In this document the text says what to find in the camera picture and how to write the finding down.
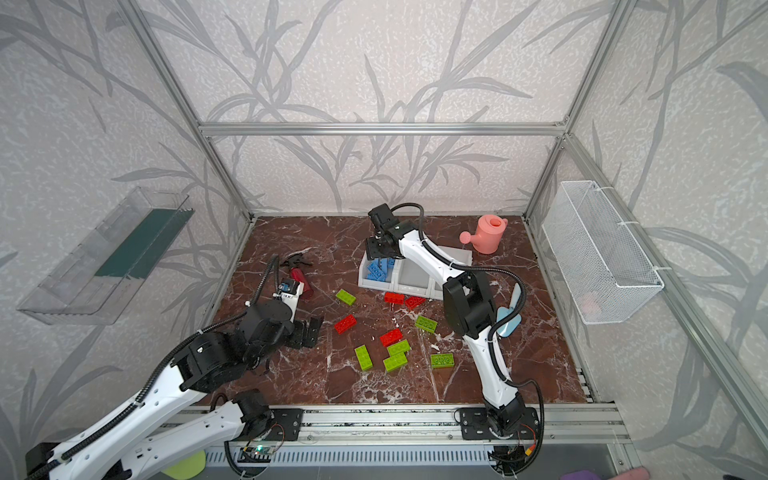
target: pink watering can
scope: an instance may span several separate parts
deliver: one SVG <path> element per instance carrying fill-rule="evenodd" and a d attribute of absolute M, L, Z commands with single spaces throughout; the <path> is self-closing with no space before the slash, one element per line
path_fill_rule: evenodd
<path fill-rule="evenodd" d="M 472 246 L 480 253 L 494 253 L 498 249 L 498 242 L 502 240 L 502 233 L 507 228 L 507 223 L 505 218 L 483 215 L 478 220 L 478 229 L 474 235 L 469 232 L 462 232 L 458 239 L 464 245 L 472 242 Z"/>

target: red lego brick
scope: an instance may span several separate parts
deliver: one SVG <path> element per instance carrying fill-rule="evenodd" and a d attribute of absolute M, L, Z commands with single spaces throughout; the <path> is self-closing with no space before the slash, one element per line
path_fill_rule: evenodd
<path fill-rule="evenodd" d="M 384 347 L 387 347 L 402 340 L 402 332 L 400 329 L 394 329 L 393 331 L 380 336 L 380 339 L 382 340 Z"/>
<path fill-rule="evenodd" d="M 411 310 L 413 310 L 413 309 L 415 309 L 417 306 L 421 305 L 422 303 L 424 303 L 424 302 L 426 302 L 426 301 L 427 301 L 427 299 L 426 299 L 426 298 L 422 298 L 422 297 L 420 297 L 420 296 L 410 296 L 410 297 L 408 297 L 408 299 L 406 300 L 406 305 L 408 306 L 408 308 L 410 308 Z"/>
<path fill-rule="evenodd" d="M 341 334 L 351 329 L 355 325 L 357 325 L 357 320 L 355 319 L 355 317 L 351 315 L 347 315 L 346 317 L 344 317 L 344 319 L 337 322 L 336 325 L 333 326 L 333 328 L 335 328 L 336 331 L 339 332 L 339 334 Z"/>
<path fill-rule="evenodd" d="M 397 305 L 402 305 L 406 301 L 406 296 L 402 293 L 385 293 L 384 294 L 384 301 L 389 303 L 396 303 Z"/>

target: white mesh basket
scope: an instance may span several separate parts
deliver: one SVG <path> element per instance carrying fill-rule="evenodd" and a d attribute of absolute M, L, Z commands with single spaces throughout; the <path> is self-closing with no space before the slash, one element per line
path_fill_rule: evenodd
<path fill-rule="evenodd" d="M 623 322 L 664 288 L 593 181 L 561 182 L 542 228 L 584 323 Z"/>

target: wallpaper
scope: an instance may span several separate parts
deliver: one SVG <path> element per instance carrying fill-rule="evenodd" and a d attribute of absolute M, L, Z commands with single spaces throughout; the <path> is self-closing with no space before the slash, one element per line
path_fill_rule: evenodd
<path fill-rule="evenodd" d="M 141 0 L 204 121 L 560 121 L 614 0 Z"/>
<path fill-rule="evenodd" d="M 766 395 L 767 14 L 765 1 L 633 12 L 577 127 Z"/>
<path fill-rule="evenodd" d="M 768 478 L 768 458 L 736 414 L 662 296 L 623 323 L 582 323 L 541 223 L 560 182 L 584 180 L 568 154 L 531 215 L 541 263 L 564 323 L 576 337 L 589 382 L 601 402 L 616 402 L 651 478 L 721 480 L 723 474 Z"/>
<path fill-rule="evenodd" d="M 247 225 L 112 2 L 0 2 L 0 478 L 135 393 L 200 327 Z M 19 302 L 134 187 L 194 215 L 114 325 Z"/>
<path fill-rule="evenodd" d="M 521 214 L 552 137 L 222 137 L 216 147 L 252 211 Z"/>

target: brown marble tabletop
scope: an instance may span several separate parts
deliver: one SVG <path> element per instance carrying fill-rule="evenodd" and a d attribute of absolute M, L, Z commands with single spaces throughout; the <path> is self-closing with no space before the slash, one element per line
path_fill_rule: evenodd
<path fill-rule="evenodd" d="M 541 386 L 545 402 L 586 402 L 568 346 L 560 330 L 544 279 L 520 217 L 507 217 L 509 225 L 496 253 L 472 251 L 473 265 L 500 266 L 516 272 L 528 288 L 528 302 L 521 325 L 500 346 L 511 377 L 533 378 Z M 475 232 L 477 217 L 427 217 L 425 233 L 438 245 L 463 247 L 458 236 Z M 461 338 L 452 332 L 442 312 L 442 302 L 427 300 L 413 311 L 393 309 L 384 292 L 357 286 L 358 269 L 365 253 L 364 240 L 372 234 L 368 217 L 262 217 L 257 220 L 243 256 L 221 302 L 215 321 L 240 312 L 255 292 L 266 262 L 277 253 L 281 259 L 308 249 L 305 258 L 314 262 L 303 269 L 315 290 L 310 300 L 301 299 L 296 319 L 324 316 L 319 341 L 313 349 L 282 347 L 271 359 L 270 371 L 260 366 L 219 391 L 230 398 L 243 390 L 258 388 L 271 405 L 328 403 L 480 403 L 482 387 L 472 356 Z M 286 267 L 281 278 L 288 276 Z M 505 277 L 491 276 L 497 306 L 508 306 L 510 284 Z M 273 281 L 263 296 L 271 295 Z M 336 299 L 344 289 L 357 297 L 349 307 Z M 349 314 L 357 325 L 338 334 L 333 324 Z M 416 329 L 417 315 L 437 321 L 436 333 Z M 400 328 L 412 347 L 408 364 L 387 373 L 383 360 L 389 356 L 379 337 Z M 361 371 L 354 349 L 368 347 L 373 368 Z M 453 353 L 453 368 L 432 369 L 432 353 Z M 521 390 L 526 402 L 536 402 L 533 388 Z"/>

